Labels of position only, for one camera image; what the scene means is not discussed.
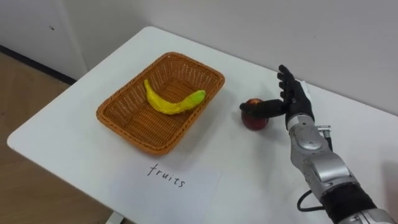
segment wicker basket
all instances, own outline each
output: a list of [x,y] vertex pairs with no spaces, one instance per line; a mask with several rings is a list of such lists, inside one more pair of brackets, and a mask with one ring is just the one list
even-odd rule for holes
[[[159,96],[172,103],[197,90],[205,90],[206,97],[191,111],[162,114],[147,101],[145,79]],[[177,145],[223,84],[220,72],[185,55],[169,52],[110,96],[96,115],[105,126],[144,152],[163,155]]]

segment apple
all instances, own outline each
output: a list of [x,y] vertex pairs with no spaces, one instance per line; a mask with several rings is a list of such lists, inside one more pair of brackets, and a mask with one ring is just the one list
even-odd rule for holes
[[[250,100],[247,100],[246,103],[248,104],[258,104],[262,102],[262,100],[257,99],[257,98],[253,98]],[[268,124],[268,118],[255,118],[253,116],[251,116],[250,114],[243,112],[241,113],[241,117],[242,117],[242,121],[243,124],[250,130],[253,131],[259,131],[263,128],[265,128]]]

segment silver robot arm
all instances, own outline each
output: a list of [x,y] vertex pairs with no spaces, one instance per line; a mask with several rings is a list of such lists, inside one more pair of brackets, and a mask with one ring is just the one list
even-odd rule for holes
[[289,119],[287,129],[292,144],[290,160],[333,223],[395,223],[375,206],[341,157],[330,149],[326,140],[330,139],[329,127],[316,127],[310,116],[298,114]]
[[322,204],[322,207],[300,208],[302,199],[311,193],[308,191],[298,201],[297,208],[303,212],[324,209],[334,224],[395,223],[386,211],[375,206],[341,157],[333,152],[330,127],[315,126],[311,102],[300,82],[285,66],[279,66],[279,71],[283,101],[243,103],[240,109],[258,118],[285,115],[291,140],[290,160]]

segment basket rim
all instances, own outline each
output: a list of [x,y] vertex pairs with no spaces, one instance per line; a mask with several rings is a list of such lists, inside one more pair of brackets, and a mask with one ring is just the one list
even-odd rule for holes
[[[165,143],[162,146],[153,146],[152,144],[148,144],[147,142],[144,142],[144,141],[136,138],[132,134],[128,133],[127,131],[123,130],[122,127],[115,124],[107,116],[105,116],[104,111],[114,100],[117,100],[117,98],[119,98],[120,96],[123,96],[123,93],[128,91],[128,89],[130,87],[135,85],[137,82],[140,82],[149,71],[151,71],[152,69],[155,69],[155,67],[160,62],[167,60],[167,58],[171,55],[177,56],[178,58],[180,58],[182,60],[188,60],[189,62],[200,66],[201,68],[209,70],[211,73],[213,73],[214,75],[216,75],[218,77],[218,80],[216,82],[215,87],[210,92],[206,93],[206,95],[208,96],[207,101],[201,103],[198,107],[196,107],[193,110],[193,113],[187,118],[187,120],[177,129],[176,132],[173,133],[173,135],[170,137],[170,140],[167,141],[167,143]],[[113,93],[104,102],[102,102],[102,104],[96,110],[96,117],[106,127],[108,127],[109,129],[112,129],[116,134],[122,136],[124,139],[128,140],[133,145],[137,146],[137,148],[139,148],[143,151],[146,151],[150,154],[163,155],[163,154],[170,152],[174,148],[174,146],[181,140],[182,136],[185,135],[185,133],[188,131],[189,127],[195,122],[195,120],[199,117],[199,115],[204,111],[205,107],[215,97],[215,95],[221,89],[221,87],[224,85],[224,83],[225,83],[225,77],[219,71],[216,71],[215,69],[213,69],[201,62],[198,62],[190,57],[187,57],[184,54],[180,54],[177,52],[167,52],[167,53],[163,54],[162,56],[160,56],[153,63],[151,63],[148,67],[146,67],[142,72],[140,72],[132,80],[127,82],[123,87],[121,87],[119,90],[117,90],[115,93]]]

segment floor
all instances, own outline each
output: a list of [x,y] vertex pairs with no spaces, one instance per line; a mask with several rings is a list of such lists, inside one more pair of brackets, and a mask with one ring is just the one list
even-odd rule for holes
[[111,210],[7,147],[8,135],[69,86],[0,53],[0,223],[97,224]]

